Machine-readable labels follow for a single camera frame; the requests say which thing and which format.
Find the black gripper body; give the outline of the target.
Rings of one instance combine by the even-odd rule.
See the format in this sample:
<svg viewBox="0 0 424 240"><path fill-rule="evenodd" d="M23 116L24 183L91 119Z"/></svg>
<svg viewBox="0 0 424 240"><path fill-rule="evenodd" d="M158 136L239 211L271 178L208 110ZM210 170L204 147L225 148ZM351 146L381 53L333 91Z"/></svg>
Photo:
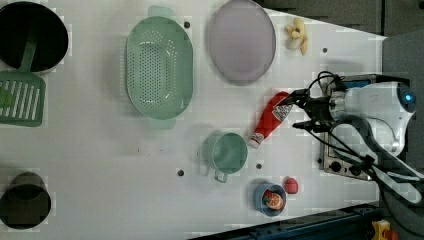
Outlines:
<svg viewBox="0 0 424 240"><path fill-rule="evenodd" d="M326 125L334 122L330 114L328 97L308 97L304 103L304 111L312 125Z"/></svg>

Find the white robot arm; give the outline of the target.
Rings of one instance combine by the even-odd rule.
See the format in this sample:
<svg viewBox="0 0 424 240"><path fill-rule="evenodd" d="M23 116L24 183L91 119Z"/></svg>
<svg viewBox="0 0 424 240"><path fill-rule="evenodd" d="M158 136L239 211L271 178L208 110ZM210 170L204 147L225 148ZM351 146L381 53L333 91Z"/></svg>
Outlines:
<svg viewBox="0 0 424 240"><path fill-rule="evenodd" d="M391 81L347 88L340 83L330 95L319 98L311 97L308 89L299 89L274 110L285 113L293 105L309 117L295 123L295 128L327 134L324 144L337 157L406 205L423 205L423 174L398 158L415 113L415 95L407 85Z"/></svg>

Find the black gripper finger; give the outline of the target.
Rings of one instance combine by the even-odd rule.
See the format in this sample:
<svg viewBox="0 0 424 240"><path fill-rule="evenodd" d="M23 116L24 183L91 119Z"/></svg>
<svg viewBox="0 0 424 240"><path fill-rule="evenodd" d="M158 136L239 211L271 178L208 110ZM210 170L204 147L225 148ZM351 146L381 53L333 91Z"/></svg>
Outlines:
<svg viewBox="0 0 424 240"><path fill-rule="evenodd" d="M297 122L294 123L292 127L314 133L324 133L330 130L330 126L328 124L318 124L314 121Z"/></svg>
<svg viewBox="0 0 424 240"><path fill-rule="evenodd" d="M296 105L303 107L310 98L310 92L308 89L298 89L291 92L286 98L282 99L278 105Z"/></svg>

